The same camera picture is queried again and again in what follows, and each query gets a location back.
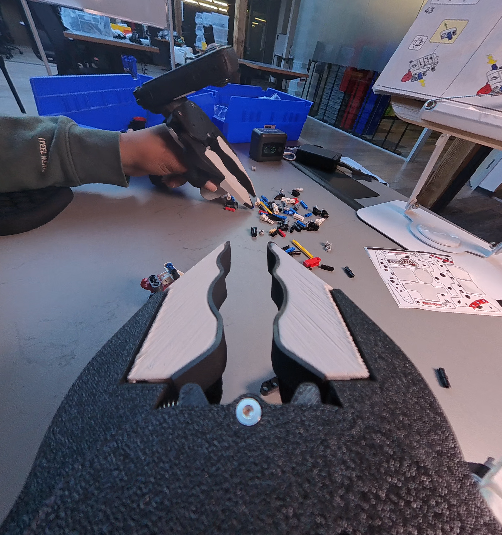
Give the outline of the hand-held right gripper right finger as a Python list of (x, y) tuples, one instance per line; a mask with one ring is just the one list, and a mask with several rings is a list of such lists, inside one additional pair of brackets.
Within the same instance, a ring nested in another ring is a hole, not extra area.
[(336, 306), (332, 287), (268, 243), (273, 324), (272, 366), (281, 381), (368, 379), (370, 374)]

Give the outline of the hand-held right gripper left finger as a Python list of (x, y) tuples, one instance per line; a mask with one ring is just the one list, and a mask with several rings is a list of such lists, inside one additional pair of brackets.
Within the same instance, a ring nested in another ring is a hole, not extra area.
[(221, 378), (226, 343), (220, 307), (227, 297), (230, 243), (219, 245), (162, 295), (157, 314), (135, 352), (129, 383), (163, 383), (203, 390)]

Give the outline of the red white black brick subassembly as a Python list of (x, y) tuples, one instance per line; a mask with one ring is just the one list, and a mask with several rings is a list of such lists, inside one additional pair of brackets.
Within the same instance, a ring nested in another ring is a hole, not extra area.
[(143, 278), (140, 285), (151, 293), (162, 292), (182, 275), (184, 275), (182, 271), (177, 270), (171, 262), (167, 262), (164, 264), (161, 273)]

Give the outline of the pile of small toy bricks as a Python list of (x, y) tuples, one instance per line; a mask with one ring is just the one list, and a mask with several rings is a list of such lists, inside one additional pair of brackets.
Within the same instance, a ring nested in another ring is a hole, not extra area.
[(271, 199), (259, 196), (251, 200), (254, 213), (248, 227), (240, 225), (238, 246), (245, 250), (246, 258), (250, 258), (251, 252), (265, 253), (268, 242), (273, 240), (282, 251), (302, 261), (309, 269), (333, 272), (334, 261), (320, 259), (320, 256), (332, 251), (332, 240), (339, 226), (333, 224), (331, 211), (294, 197), (301, 192), (295, 188), (291, 194), (280, 192)]

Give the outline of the person's left forearm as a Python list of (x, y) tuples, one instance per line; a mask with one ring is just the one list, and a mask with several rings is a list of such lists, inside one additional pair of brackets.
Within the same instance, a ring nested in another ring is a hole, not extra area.
[(0, 115), (0, 193), (101, 183), (127, 187), (120, 133), (58, 117)]

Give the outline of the dark background desk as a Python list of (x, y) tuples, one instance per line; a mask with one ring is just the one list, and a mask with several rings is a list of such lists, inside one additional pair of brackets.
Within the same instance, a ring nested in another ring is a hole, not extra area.
[(283, 69), (278, 66), (271, 64), (264, 64), (259, 62), (253, 62), (247, 59), (238, 59), (239, 69), (242, 74), (249, 74), (251, 70), (256, 70), (258, 72), (266, 73), (268, 76), (274, 77), (276, 79), (276, 88), (282, 89), (282, 82), (287, 80), (291, 81), (294, 79), (306, 80), (308, 78), (308, 73), (296, 72), (293, 70)]

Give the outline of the grey desk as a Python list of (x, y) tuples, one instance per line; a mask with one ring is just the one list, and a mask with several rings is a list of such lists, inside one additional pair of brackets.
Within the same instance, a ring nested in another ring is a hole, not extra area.
[[(466, 460), (502, 457), (502, 317), (400, 309), (365, 247), (397, 248), (351, 207), (287, 162), (254, 165), (235, 150), (258, 194), (302, 187), (303, 200), (338, 225), (334, 272), (313, 270), (341, 289), (401, 347), (439, 400)], [(0, 524), (12, 507), (55, 411), (82, 369), (147, 301), (140, 280), (170, 261), (188, 271), (231, 242), (228, 345), (222, 403), (259, 392), (274, 375), (270, 351), (277, 307), (267, 254), (238, 246), (254, 210), (223, 210), (185, 185), (159, 191), (147, 177), (128, 188), (88, 184), (50, 223), (0, 237)], [(348, 266), (355, 278), (343, 271)], [(451, 388), (438, 383), (443, 367)]]

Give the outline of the black box device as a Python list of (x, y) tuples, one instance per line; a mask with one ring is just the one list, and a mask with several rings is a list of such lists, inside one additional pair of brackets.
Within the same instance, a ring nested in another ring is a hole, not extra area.
[(284, 157), (287, 134), (276, 128), (255, 128), (250, 140), (249, 156), (257, 162), (276, 162)]

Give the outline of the wooden pillar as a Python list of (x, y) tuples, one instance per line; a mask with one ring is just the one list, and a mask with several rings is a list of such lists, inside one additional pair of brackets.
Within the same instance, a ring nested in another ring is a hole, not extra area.
[(233, 48), (238, 58), (243, 58), (246, 43), (248, 0), (234, 2)]

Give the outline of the blue plastic bin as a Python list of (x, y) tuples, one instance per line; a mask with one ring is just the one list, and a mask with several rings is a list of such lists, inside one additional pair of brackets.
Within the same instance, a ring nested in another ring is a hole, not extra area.
[(226, 107), (225, 116), (212, 121), (229, 143), (248, 143), (255, 128), (272, 127), (296, 141), (307, 119), (312, 102), (279, 90), (259, 86), (227, 84), (208, 86), (214, 92), (215, 105)]
[(43, 76), (30, 78), (40, 116), (66, 116), (77, 124), (101, 130), (126, 131), (136, 117), (146, 119), (146, 126), (161, 124), (155, 115), (136, 103), (133, 91), (152, 79), (130, 74), (80, 76)]

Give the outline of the black power adapter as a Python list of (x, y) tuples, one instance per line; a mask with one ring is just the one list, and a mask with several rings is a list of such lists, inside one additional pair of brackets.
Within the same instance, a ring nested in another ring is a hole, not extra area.
[(341, 157), (341, 152), (312, 144), (301, 145), (297, 147), (295, 152), (296, 162), (327, 173), (333, 173), (335, 171), (340, 163)]

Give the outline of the sticker sheet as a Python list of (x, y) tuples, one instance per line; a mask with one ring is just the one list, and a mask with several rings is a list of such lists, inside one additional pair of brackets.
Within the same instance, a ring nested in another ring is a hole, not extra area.
[(420, 251), (365, 248), (400, 308), (502, 317), (500, 304), (486, 295), (451, 256)]

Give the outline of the white booklet stand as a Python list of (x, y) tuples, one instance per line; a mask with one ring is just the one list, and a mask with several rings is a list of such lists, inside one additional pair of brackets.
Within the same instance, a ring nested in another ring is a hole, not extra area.
[(420, 191), (428, 181), (449, 137), (502, 149), (502, 111), (459, 99), (433, 99), (422, 104), (393, 97), (396, 115), (408, 123), (441, 132), (435, 150), (408, 201), (391, 201), (358, 210), (358, 217), (408, 250), (451, 254), (474, 276), (488, 295), (502, 299), (502, 243), (495, 246), (463, 231), (421, 207)]

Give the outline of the frosted glass partition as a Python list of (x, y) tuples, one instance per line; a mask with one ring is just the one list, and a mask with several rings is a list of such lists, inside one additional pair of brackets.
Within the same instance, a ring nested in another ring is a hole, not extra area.
[(381, 72), (425, 1), (301, 1), (291, 55)]

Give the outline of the open instruction booklet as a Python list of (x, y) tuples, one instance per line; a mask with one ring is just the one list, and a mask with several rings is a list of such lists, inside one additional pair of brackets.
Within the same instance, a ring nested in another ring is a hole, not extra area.
[(428, 1), (374, 92), (420, 99), (502, 94), (502, 1)]

